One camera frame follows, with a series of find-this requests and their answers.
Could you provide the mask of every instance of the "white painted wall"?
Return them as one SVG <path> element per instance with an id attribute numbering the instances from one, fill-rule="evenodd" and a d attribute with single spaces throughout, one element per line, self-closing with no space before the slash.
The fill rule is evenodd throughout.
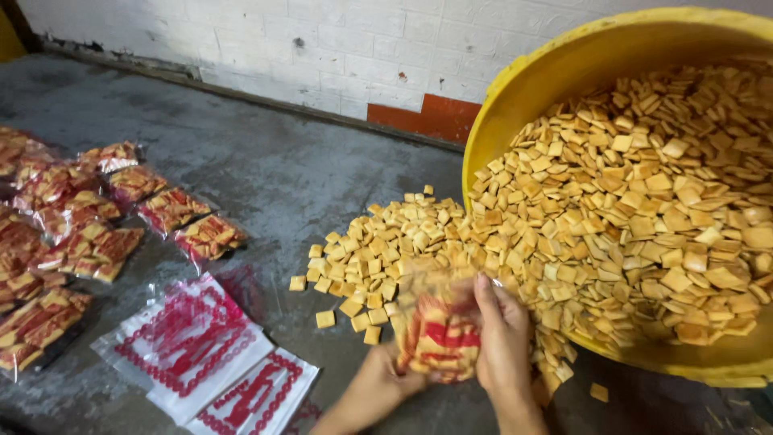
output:
<path id="1" fill-rule="evenodd" d="M 38 34 L 199 66 L 207 83 L 364 119 L 424 93 L 481 102 L 518 55 L 663 5 L 773 15 L 773 0 L 19 0 Z M 303 40 L 303 47 L 293 39 Z"/>

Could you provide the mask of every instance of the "orange painted patch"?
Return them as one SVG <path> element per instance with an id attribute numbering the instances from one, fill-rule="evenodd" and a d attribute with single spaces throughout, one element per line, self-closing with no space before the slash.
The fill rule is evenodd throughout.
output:
<path id="1" fill-rule="evenodd" d="M 464 145 L 481 105 L 424 94 L 421 113 L 368 104 L 368 122 Z"/>

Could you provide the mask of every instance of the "concrete floor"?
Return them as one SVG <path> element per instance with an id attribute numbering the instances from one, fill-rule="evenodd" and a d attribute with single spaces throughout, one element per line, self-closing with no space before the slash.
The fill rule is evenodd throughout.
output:
<path id="1" fill-rule="evenodd" d="M 52 56 L 0 65 L 0 83 L 0 124 L 32 130 L 70 156 L 138 140 L 164 176 L 214 199 L 249 229 L 255 239 L 230 260 L 261 272 L 262 289 L 243 295 L 247 311 L 276 343 L 322 368 L 311 400 L 323 409 L 353 377 L 367 346 L 344 316 L 338 327 L 315 329 L 314 314 L 335 308 L 335 297 L 286 290 L 290 276 L 305 272 L 309 245 L 344 231 L 369 204 L 399 200 L 425 184 L 435 186 L 437 197 L 461 201 L 462 156 L 453 152 Z M 80 281 L 106 298 L 100 320 L 46 372 L 18 385 L 0 378 L 0 416 L 37 433 L 187 433 L 89 344 L 145 305 L 149 283 L 194 275 L 173 244 L 148 236 L 114 285 Z M 738 419 L 747 410 L 725 400 L 733 392 L 582 350 L 574 370 L 546 413 L 554 433 L 722 433 L 706 405 L 721 419 L 735 419 L 734 427 L 744 425 Z M 591 382 L 609 387 L 609 404 L 590 398 Z M 436 386 L 372 430 L 495 432 L 492 408 L 475 381 Z"/>

